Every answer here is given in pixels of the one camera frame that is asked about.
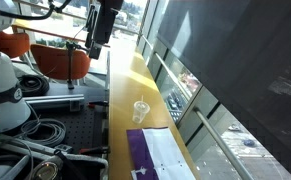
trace wooden countertop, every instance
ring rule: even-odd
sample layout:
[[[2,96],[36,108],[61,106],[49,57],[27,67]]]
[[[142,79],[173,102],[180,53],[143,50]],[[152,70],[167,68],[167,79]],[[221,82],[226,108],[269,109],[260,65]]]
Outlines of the wooden countertop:
[[[142,124],[132,121],[133,104],[140,100],[151,107]],[[196,165],[164,104],[160,92],[140,53],[128,58],[112,57],[110,62],[109,97],[109,179],[132,179],[131,159],[126,130],[145,127],[169,127],[196,179]]]

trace glass window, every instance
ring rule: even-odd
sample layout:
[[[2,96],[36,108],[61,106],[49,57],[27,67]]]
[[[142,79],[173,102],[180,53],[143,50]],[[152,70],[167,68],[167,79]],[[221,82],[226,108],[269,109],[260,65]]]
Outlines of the glass window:
[[[193,100],[207,122],[221,136],[254,179],[291,179],[291,174],[205,87]],[[202,179],[241,179],[194,111],[182,120],[179,131],[200,170]]]
[[[31,2],[35,5],[27,5],[19,3],[20,12],[23,15],[41,16],[48,11],[47,0],[24,0]],[[61,6],[65,0],[55,0],[56,6]],[[116,16],[116,21],[113,27],[109,45],[111,51],[121,53],[133,53],[135,51],[138,31],[141,26],[143,14],[145,11],[146,0],[126,1],[123,3],[120,13]],[[63,10],[63,14],[53,13],[51,17],[46,20],[42,20],[44,27],[47,30],[57,29],[57,32],[66,32],[69,37],[77,37],[82,39],[84,33],[81,30],[84,29],[86,23],[86,17],[88,15],[89,0],[72,0],[69,5]],[[48,46],[54,46],[59,48],[65,48],[66,39],[50,36],[42,33],[34,33],[27,31],[30,36],[31,43],[44,44]],[[82,47],[85,47],[83,42],[79,42]],[[107,48],[102,48],[99,61],[92,61],[91,67],[97,69],[106,69],[106,63],[101,58],[106,57]]]
[[[150,30],[150,33],[148,36],[148,41],[152,44],[155,44],[156,35],[158,33],[158,29],[160,27],[160,24],[163,20],[168,2],[169,2],[169,0],[163,0],[163,1],[158,2],[158,5],[157,5],[156,11],[155,11],[155,16],[153,18],[153,22],[151,25],[151,30]]]
[[[165,100],[171,117],[174,122],[177,122],[193,92],[201,84],[171,52],[168,53],[165,64],[172,72],[172,76],[176,77],[177,82],[173,81],[173,78],[170,77],[171,75],[162,67],[158,72],[156,84]]]

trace white paper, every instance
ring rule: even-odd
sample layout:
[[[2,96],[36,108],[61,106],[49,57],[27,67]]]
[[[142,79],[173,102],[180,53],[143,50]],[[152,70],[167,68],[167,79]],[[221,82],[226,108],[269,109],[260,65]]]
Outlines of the white paper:
[[[195,179],[169,128],[143,132],[159,179]]]

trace purple paper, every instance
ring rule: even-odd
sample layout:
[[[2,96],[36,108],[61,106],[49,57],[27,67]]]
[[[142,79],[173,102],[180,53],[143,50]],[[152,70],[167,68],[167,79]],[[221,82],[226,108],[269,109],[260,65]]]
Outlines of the purple paper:
[[[129,147],[132,154],[135,170],[142,167],[146,169],[145,174],[136,173],[138,180],[158,180],[154,169],[154,164],[146,144],[145,136],[142,129],[126,130]]]

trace paper sheet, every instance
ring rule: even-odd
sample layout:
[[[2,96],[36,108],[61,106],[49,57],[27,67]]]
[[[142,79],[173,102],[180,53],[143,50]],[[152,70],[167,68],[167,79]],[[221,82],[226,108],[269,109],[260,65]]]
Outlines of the paper sheet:
[[[127,136],[133,179],[195,179],[169,128],[127,130]]]

